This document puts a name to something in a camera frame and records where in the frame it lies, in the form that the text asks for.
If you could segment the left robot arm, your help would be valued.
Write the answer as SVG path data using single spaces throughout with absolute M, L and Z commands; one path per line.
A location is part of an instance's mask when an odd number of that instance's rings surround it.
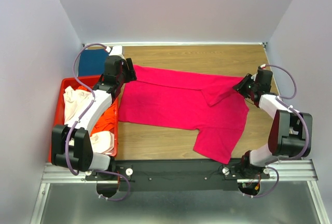
M 51 163 L 68 168 L 74 175 L 97 171 L 102 179 L 109 180 L 115 173 L 111 157 L 93 151 L 90 133 L 101 115 L 117 99 L 123 84 L 137 80 L 132 59 L 125 59 L 122 55 L 109 55 L 105 60 L 104 73 L 93 88 L 78 77 L 75 80 L 90 91 L 91 98 L 69 123 L 53 127 Z

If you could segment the magenta t shirt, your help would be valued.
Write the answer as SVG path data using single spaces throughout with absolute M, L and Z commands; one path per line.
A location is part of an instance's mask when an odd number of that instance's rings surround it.
M 240 140 L 248 107 L 233 86 L 240 77 L 134 67 L 137 80 L 125 85 L 121 122 L 198 130 L 193 150 L 223 164 Z

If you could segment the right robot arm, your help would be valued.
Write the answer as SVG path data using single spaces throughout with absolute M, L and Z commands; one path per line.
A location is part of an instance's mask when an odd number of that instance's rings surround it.
M 268 64 L 247 74 L 233 89 L 265 111 L 273 120 L 267 144 L 247 151 L 240 162 L 230 168 L 233 176 L 253 178 L 278 160 L 297 160 L 311 150 L 312 116 L 287 105 L 284 96 L 271 92 L 273 72 Z

